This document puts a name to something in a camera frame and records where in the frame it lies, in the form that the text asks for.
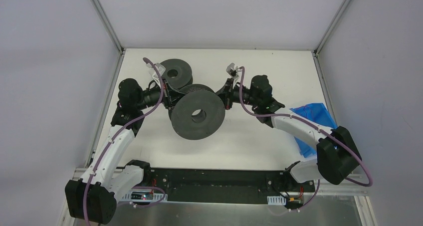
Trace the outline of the black cable spool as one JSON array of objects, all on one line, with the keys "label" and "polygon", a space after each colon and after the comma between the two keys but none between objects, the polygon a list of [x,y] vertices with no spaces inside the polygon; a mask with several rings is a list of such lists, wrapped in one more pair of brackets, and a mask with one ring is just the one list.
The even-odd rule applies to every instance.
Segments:
[{"label": "black cable spool", "polygon": [[203,84],[181,88],[185,95],[169,111],[173,130],[187,140],[201,140],[216,132],[225,118],[223,101]]}]

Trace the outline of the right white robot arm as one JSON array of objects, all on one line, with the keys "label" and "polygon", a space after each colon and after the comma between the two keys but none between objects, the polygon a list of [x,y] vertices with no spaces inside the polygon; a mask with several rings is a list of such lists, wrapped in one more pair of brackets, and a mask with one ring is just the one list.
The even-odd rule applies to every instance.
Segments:
[{"label": "right white robot arm", "polygon": [[348,177],[362,162],[361,156],[350,132],[342,126],[333,129],[315,123],[296,114],[272,96],[272,86],[267,75],[257,75],[250,86],[236,83],[235,78],[227,79],[225,85],[217,91],[226,109],[233,103],[243,107],[251,106],[250,115],[262,124],[284,131],[310,147],[314,147],[316,158],[296,161],[287,169],[283,177],[286,189],[295,191],[305,181],[325,179],[338,185]]}]

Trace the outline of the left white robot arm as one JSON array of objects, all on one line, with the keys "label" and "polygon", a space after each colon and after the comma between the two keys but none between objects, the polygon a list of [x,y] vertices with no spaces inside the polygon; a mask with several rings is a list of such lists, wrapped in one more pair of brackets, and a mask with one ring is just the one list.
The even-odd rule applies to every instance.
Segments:
[{"label": "left white robot arm", "polygon": [[118,102],[112,117],[105,144],[99,149],[85,172],[77,180],[69,180],[65,196],[71,217],[91,223],[108,224],[119,202],[132,189],[141,189],[152,196],[156,187],[150,164],[131,160],[123,171],[114,176],[124,152],[135,139],[144,119],[160,104],[168,106],[173,87],[165,79],[156,79],[154,87],[142,89],[133,78],[124,79],[118,86]]}]

